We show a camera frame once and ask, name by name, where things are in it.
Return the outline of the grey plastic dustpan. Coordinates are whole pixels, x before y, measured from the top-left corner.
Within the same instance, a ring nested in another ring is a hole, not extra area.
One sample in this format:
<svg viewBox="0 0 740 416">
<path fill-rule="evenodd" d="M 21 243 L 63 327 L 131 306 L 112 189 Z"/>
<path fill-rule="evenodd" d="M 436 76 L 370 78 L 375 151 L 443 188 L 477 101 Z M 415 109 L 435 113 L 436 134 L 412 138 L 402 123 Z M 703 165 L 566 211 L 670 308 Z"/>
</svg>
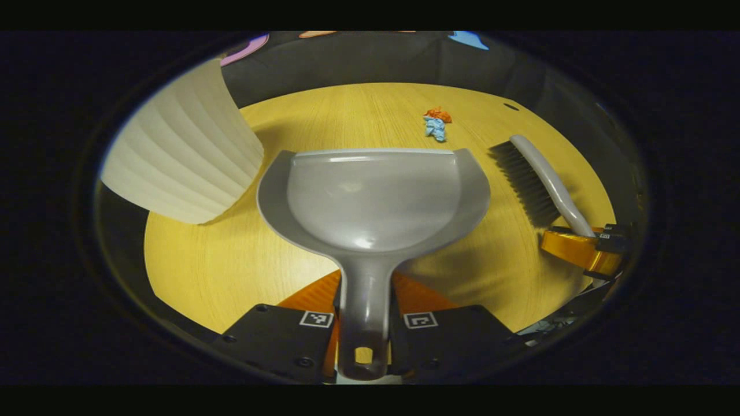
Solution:
<svg viewBox="0 0 740 416">
<path fill-rule="evenodd" d="M 374 381 L 387 372 L 393 272 L 470 234 L 491 185 L 468 149 L 283 151 L 256 201 L 275 234 L 338 266 L 336 368 Z"/>
</svg>

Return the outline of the wooden desktop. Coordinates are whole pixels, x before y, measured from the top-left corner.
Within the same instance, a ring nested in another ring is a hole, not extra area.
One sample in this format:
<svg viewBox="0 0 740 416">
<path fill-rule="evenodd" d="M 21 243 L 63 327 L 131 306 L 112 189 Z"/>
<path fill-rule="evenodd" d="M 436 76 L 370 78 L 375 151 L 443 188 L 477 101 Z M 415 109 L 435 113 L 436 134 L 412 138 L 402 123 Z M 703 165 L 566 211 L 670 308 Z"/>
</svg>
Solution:
<svg viewBox="0 0 740 416">
<path fill-rule="evenodd" d="M 444 143 L 425 136 L 423 114 L 452 117 Z M 481 304 L 518 331 L 560 308 L 590 284 L 576 266 L 542 252 L 534 229 L 489 148 L 521 134 L 544 153 L 593 226 L 616 223 L 616 198 L 569 140 L 523 102 L 463 88 L 416 83 L 323 87 L 240 105 L 268 166 L 281 150 L 469 149 L 493 200 L 465 239 L 415 259 L 401 272 L 457 305 Z M 258 303 L 277 304 L 335 271 L 330 260 L 276 235 L 256 206 L 256 187 L 220 218 L 183 224 L 151 213 L 145 265 L 153 292 L 174 310 L 222 333 Z"/>
</svg>

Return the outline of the blue paper scrap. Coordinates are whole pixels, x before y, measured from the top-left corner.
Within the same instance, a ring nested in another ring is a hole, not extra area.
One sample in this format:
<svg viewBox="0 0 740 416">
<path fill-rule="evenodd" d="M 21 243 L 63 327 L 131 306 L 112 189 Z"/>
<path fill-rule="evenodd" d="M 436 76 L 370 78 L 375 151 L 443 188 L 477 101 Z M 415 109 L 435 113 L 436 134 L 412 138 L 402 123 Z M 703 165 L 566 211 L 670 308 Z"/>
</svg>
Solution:
<svg viewBox="0 0 740 416">
<path fill-rule="evenodd" d="M 446 138 L 446 122 L 440 118 L 424 116 L 425 136 L 433 137 L 438 143 L 444 143 Z"/>
</svg>

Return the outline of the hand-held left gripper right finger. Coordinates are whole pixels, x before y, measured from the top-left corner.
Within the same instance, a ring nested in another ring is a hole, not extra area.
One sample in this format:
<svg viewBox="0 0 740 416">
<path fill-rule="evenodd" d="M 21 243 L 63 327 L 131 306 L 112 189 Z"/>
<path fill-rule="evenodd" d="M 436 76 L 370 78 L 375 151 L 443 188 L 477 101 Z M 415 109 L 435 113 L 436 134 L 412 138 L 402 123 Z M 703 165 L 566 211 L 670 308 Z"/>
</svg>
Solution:
<svg viewBox="0 0 740 416">
<path fill-rule="evenodd" d="M 391 282 L 390 374 L 402 382 L 467 382 L 528 349 L 481 304 L 459 306 L 400 272 Z"/>
</svg>

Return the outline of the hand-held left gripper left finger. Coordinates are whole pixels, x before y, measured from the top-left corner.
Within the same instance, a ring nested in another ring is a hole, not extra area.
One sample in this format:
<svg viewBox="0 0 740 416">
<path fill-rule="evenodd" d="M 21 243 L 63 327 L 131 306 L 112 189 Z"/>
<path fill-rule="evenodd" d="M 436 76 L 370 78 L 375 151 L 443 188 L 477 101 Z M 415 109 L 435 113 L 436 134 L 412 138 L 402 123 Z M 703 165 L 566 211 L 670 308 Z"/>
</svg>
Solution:
<svg viewBox="0 0 740 416">
<path fill-rule="evenodd" d="M 336 270 L 278 304 L 260 303 L 215 338 L 214 349 L 289 382 L 333 382 L 338 345 Z"/>
</svg>

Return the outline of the white ribbed garbage bin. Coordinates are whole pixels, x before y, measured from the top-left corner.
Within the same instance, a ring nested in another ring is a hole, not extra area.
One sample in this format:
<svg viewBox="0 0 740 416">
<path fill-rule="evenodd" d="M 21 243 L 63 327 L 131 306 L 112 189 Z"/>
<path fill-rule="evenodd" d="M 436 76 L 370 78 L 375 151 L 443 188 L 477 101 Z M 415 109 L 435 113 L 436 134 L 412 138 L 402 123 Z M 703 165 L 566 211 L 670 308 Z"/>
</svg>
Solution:
<svg viewBox="0 0 740 416">
<path fill-rule="evenodd" d="M 186 224 L 229 210 L 262 166 L 264 147 L 227 89 L 219 59 L 161 87 L 130 116 L 101 165 L 119 197 Z"/>
</svg>

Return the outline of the small grey broom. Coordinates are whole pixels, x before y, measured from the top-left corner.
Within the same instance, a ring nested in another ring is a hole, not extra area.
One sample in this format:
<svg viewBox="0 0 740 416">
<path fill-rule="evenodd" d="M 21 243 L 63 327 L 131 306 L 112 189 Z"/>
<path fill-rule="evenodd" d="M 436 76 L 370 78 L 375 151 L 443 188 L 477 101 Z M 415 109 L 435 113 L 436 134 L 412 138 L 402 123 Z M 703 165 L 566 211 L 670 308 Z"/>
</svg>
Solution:
<svg viewBox="0 0 740 416">
<path fill-rule="evenodd" d="M 562 218 L 574 234 L 595 237 L 563 180 L 531 140 L 524 135 L 512 135 L 490 147 L 489 155 L 504 174 L 534 227 L 547 228 Z"/>
</svg>

